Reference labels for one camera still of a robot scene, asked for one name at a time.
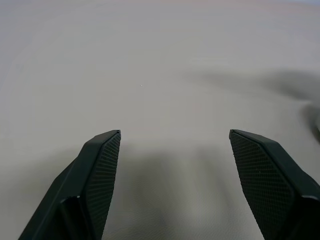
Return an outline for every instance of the black object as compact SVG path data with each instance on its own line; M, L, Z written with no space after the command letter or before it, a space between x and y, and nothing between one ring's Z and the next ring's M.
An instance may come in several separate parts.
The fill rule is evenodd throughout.
M231 130L244 196L265 240L320 239L320 186L273 140Z
M100 240L114 191L121 134L95 136L53 181L19 240Z

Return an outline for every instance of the white backdrop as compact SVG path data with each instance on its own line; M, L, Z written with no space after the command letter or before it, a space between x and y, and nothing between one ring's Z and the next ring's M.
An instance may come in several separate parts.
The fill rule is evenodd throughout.
M262 240L229 130L278 141L320 182L319 19L271 1L2 0L1 238L88 139L121 129L105 239Z

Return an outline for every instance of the white table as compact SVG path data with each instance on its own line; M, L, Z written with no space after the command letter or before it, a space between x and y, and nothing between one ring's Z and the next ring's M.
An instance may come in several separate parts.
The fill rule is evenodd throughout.
M1 3L1 238L87 140L121 129L104 238L262 240L229 130L278 141L320 182L309 102L266 87L318 89L319 17L252 0Z

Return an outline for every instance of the diamond-pattern texture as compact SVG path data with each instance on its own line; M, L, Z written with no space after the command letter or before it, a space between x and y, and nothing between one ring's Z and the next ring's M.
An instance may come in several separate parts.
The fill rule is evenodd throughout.
M259 144L230 136L244 196L266 240L275 240L294 204L294 190Z
M114 192L120 134L105 143L86 187L86 204L95 236L101 239Z

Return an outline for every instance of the white surface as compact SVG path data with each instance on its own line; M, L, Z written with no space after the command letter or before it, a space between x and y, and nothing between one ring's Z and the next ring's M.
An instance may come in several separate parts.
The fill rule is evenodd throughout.
M262 240L229 130L280 142L320 182L308 101L264 87L297 74L316 89L319 17L267 1L2 2L1 238L84 142L121 129L106 239Z

